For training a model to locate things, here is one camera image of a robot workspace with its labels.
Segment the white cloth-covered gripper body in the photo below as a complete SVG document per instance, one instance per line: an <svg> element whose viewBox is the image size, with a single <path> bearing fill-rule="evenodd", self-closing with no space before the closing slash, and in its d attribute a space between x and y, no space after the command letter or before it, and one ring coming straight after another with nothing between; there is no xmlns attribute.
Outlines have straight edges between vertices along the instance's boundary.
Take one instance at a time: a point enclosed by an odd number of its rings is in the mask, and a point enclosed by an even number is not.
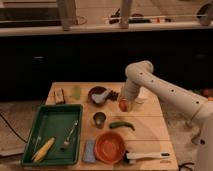
<svg viewBox="0 0 213 171"><path fill-rule="evenodd" d="M123 102L123 111L130 112L135 104L135 99L138 97L140 87L135 85L124 84L121 88L121 101Z"/></svg>

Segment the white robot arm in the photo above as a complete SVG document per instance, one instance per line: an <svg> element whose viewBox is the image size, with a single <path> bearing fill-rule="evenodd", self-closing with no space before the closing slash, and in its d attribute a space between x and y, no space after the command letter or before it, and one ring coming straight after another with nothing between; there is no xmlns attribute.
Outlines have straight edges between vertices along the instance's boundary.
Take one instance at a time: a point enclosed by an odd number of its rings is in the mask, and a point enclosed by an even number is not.
<svg viewBox="0 0 213 171"><path fill-rule="evenodd" d="M147 60L129 64L121 96L132 103L145 87L185 114L201 130L194 171L213 171L213 101L154 76L153 70Z"/></svg>

